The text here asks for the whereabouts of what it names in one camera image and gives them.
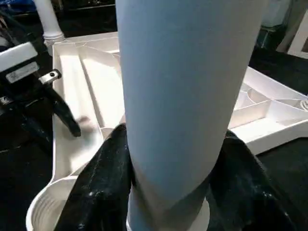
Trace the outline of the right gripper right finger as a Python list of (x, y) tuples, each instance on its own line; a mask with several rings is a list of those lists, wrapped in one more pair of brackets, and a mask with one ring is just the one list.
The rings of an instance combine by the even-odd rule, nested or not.
[(210, 187), (226, 231), (292, 231), (283, 197), (246, 144), (227, 131)]

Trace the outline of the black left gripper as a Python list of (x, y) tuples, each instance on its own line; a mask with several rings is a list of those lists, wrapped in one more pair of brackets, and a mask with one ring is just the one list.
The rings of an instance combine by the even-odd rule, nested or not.
[[(0, 114), (15, 108), (26, 108), (40, 99), (47, 99), (56, 115), (74, 137), (81, 136), (81, 129), (63, 98), (51, 87), (62, 77), (59, 70), (52, 70), (41, 76), (37, 71), (11, 83), (7, 79), (8, 71), (0, 73)], [(51, 140), (46, 130), (33, 117), (21, 113), (21, 127), (33, 139), (40, 149), (51, 154)]]

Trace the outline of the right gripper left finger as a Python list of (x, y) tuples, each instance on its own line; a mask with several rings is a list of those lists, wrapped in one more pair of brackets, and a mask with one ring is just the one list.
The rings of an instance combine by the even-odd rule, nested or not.
[(55, 229), (126, 231), (132, 180), (127, 127), (120, 124), (77, 177)]

